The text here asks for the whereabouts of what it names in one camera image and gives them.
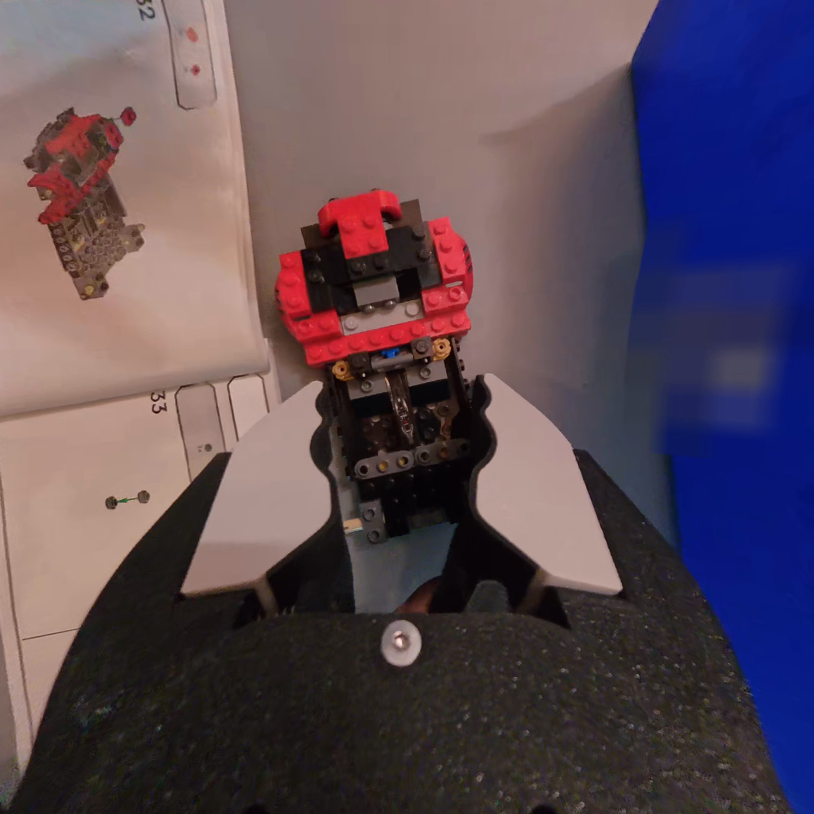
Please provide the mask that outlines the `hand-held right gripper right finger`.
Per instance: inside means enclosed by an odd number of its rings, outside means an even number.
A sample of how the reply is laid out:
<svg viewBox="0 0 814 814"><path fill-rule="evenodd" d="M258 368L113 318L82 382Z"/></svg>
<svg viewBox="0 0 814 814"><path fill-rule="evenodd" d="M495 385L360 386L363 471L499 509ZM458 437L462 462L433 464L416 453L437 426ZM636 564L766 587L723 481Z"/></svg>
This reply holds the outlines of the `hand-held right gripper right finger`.
<svg viewBox="0 0 814 814"><path fill-rule="evenodd" d="M505 575L516 612L534 612L549 588L616 597L623 591L569 440L494 374L478 377L477 416L488 443L473 471L471 505Z"/></svg>

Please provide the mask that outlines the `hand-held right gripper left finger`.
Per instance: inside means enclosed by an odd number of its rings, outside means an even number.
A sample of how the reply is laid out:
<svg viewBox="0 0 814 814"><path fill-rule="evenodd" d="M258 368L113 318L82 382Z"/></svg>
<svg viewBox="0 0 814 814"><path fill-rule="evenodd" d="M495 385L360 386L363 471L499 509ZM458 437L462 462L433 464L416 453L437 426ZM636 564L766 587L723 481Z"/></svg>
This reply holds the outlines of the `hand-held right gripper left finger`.
<svg viewBox="0 0 814 814"><path fill-rule="evenodd" d="M331 406L311 382L235 446L181 586L188 596L253 588L265 611L315 605L342 566L338 489L329 473Z"/></svg>

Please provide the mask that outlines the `red and black lego car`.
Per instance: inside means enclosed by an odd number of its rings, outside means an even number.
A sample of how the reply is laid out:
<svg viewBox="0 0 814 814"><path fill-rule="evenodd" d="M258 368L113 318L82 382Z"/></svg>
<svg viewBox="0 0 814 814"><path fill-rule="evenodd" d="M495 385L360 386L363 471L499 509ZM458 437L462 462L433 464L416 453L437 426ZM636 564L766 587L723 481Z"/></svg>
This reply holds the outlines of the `red and black lego car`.
<svg viewBox="0 0 814 814"><path fill-rule="evenodd" d="M370 544L456 522L471 463L470 250L373 189L332 198L280 255L280 319L326 384L345 527Z"/></svg>

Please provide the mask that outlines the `lego instruction booklet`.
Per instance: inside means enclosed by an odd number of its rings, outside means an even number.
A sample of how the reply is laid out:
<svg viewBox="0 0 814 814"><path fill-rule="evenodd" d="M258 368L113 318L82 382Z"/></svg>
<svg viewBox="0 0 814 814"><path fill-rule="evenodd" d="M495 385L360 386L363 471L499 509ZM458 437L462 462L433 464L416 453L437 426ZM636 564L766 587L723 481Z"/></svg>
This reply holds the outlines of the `lego instruction booklet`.
<svg viewBox="0 0 814 814"><path fill-rule="evenodd" d="M2 797L145 532L273 404L225 2L2 2Z"/></svg>

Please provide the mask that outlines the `person's right hand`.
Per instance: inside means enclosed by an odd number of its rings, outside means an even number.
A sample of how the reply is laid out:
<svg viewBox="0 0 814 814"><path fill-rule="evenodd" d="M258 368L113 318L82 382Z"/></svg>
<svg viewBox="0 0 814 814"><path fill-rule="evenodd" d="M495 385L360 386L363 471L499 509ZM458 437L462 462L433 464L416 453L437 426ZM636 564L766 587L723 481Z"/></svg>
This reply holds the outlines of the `person's right hand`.
<svg viewBox="0 0 814 814"><path fill-rule="evenodd" d="M440 584L436 576L416 588L394 611L397 615L425 615L430 612L433 597Z"/></svg>

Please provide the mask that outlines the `blue divided storage bin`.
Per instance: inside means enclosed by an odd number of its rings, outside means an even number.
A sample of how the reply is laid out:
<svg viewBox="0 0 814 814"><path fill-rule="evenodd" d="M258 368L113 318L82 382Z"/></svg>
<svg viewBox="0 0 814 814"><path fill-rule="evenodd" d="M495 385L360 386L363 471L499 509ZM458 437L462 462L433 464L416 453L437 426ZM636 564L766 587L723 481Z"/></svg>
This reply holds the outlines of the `blue divided storage bin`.
<svg viewBox="0 0 814 814"><path fill-rule="evenodd" d="M680 550L812 812L813 2L659 2L633 57L655 366Z"/></svg>

